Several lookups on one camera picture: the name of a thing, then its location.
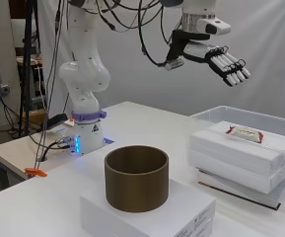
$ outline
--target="robot finger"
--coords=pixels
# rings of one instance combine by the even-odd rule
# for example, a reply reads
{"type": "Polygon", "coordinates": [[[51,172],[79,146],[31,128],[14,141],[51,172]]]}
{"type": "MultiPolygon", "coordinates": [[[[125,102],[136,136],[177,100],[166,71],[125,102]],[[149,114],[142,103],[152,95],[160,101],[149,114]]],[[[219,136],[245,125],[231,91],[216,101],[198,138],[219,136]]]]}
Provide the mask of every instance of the robot finger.
{"type": "Polygon", "coordinates": [[[245,81],[247,79],[241,71],[237,71],[237,75],[241,81],[245,81]]]}
{"type": "Polygon", "coordinates": [[[237,74],[233,73],[232,76],[233,76],[233,78],[234,78],[234,80],[235,80],[235,82],[236,82],[237,84],[240,84],[240,83],[241,83],[241,81],[240,81],[239,77],[237,76],[237,74]]]}
{"type": "Polygon", "coordinates": [[[233,78],[232,75],[229,74],[228,77],[227,77],[227,79],[228,79],[228,81],[231,83],[232,86],[235,86],[235,85],[236,85],[236,82],[235,82],[235,80],[234,80],[234,78],[233,78]]]}
{"type": "Polygon", "coordinates": [[[226,61],[229,65],[233,63],[226,55],[223,54],[223,55],[220,55],[220,56],[221,56],[222,59],[223,59],[224,61],[226,61]]]}
{"type": "Polygon", "coordinates": [[[211,61],[215,64],[215,65],[217,65],[219,68],[220,68],[220,70],[221,71],[225,71],[225,65],[217,58],[217,57],[212,57],[211,58],[211,61]]]}
{"type": "Polygon", "coordinates": [[[225,67],[230,66],[230,64],[223,60],[221,56],[217,56],[217,58],[225,67]]]}
{"type": "Polygon", "coordinates": [[[250,78],[250,73],[248,72],[248,70],[246,68],[243,68],[242,72],[246,76],[246,78],[250,78]]]}
{"type": "Polygon", "coordinates": [[[234,56],[232,56],[230,53],[226,53],[227,57],[232,61],[232,63],[235,63],[237,62],[237,58],[235,58],[234,56]]]}

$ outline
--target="cylindrical container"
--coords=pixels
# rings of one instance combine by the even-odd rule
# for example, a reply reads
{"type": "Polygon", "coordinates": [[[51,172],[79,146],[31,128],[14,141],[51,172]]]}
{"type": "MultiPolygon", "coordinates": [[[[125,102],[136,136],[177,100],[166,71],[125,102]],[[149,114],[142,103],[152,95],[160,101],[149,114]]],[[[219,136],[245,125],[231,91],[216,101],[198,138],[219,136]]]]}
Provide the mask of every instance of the cylindrical container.
{"type": "Polygon", "coordinates": [[[169,196],[169,156],[148,146],[116,149],[105,159],[106,197],[114,208],[145,212],[169,196]]]}

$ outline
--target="white foam block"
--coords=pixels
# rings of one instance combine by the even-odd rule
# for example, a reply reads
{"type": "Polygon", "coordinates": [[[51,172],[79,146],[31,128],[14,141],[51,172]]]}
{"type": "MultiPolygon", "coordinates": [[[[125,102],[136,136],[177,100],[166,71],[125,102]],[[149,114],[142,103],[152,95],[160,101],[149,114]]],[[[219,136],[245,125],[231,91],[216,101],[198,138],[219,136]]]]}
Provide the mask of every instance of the white foam block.
{"type": "Polygon", "coordinates": [[[215,204],[203,191],[172,180],[168,200],[143,213],[117,210],[102,189],[90,190],[81,196],[82,226],[93,237],[208,237],[205,231],[198,234],[213,219],[215,204]]]}
{"type": "Polygon", "coordinates": [[[190,149],[267,177],[285,166],[285,136],[259,130],[263,142],[257,144],[226,134],[230,126],[239,125],[221,121],[194,133],[190,149]]]}
{"type": "Polygon", "coordinates": [[[266,177],[194,150],[189,150],[188,153],[190,166],[211,172],[265,194],[269,194],[285,179],[285,165],[276,174],[266,177]]]}

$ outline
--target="table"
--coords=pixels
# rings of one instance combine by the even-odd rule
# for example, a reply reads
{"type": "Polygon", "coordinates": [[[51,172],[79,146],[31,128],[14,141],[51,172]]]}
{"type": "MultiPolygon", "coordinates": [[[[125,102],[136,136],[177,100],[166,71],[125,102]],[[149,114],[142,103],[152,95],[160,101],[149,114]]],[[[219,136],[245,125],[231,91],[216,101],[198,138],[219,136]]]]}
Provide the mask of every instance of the table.
{"type": "MultiPolygon", "coordinates": [[[[199,187],[217,198],[212,237],[285,237],[284,206],[273,211],[197,185],[195,170],[186,164],[189,118],[132,103],[116,105],[107,112],[103,129],[114,144],[83,157],[70,156],[68,163],[54,154],[49,161],[60,166],[49,170],[47,178],[33,178],[0,193],[0,237],[24,237],[27,233],[90,237],[81,228],[79,196],[89,184],[104,178],[105,156],[128,144],[165,150],[170,156],[172,179],[199,187]]],[[[47,167],[46,163],[41,165],[42,169],[47,167]]]]}

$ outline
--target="electrical socket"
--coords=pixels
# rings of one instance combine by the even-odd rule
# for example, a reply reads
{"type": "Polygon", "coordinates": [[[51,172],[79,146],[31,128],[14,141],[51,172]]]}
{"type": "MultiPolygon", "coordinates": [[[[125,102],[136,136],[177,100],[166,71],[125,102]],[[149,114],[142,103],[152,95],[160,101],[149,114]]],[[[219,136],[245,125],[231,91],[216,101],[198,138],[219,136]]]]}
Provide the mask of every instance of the electrical socket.
{"type": "Polygon", "coordinates": [[[7,96],[8,94],[10,94],[10,92],[11,92],[11,88],[9,85],[1,85],[0,86],[1,96],[7,96]]]}

